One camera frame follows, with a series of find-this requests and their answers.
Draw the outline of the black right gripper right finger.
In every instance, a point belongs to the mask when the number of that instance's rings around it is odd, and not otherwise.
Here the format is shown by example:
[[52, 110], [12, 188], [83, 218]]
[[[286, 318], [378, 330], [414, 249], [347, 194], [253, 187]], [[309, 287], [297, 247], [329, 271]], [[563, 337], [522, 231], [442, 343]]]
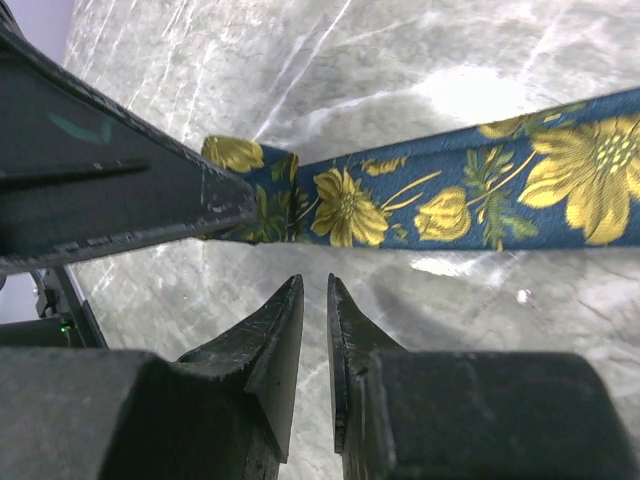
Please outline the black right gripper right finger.
[[327, 285], [334, 449], [347, 479], [634, 479], [596, 370], [552, 351], [409, 351]]

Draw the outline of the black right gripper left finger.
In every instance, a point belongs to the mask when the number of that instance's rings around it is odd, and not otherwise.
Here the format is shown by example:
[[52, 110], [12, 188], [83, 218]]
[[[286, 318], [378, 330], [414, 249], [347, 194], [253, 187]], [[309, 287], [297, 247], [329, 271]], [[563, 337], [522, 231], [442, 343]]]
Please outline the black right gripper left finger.
[[175, 361], [1, 346], [5, 479], [274, 479], [288, 458], [304, 288]]

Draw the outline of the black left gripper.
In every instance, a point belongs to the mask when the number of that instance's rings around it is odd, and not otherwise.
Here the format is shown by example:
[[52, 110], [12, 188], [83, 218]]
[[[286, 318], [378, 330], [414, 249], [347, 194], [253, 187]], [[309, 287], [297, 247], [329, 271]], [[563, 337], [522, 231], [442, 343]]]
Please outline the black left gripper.
[[[1, 269], [75, 263], [252, 220], [251, 186], [47, 58], [1, 11]], [[35, 319], [1, 346], [103, 348], [69, 266], [29, 272]]]

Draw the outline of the blue floral yellow tie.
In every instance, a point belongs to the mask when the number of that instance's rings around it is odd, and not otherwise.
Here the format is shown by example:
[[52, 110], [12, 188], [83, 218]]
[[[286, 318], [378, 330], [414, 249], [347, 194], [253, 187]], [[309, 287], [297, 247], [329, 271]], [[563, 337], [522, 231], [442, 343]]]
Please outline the blue floral yellow tie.
[[208, 136], [204, 158], [255, 191], [221, 238], [411, 250], [639, 242], [639, 93], [629, 90], [301, 165]]

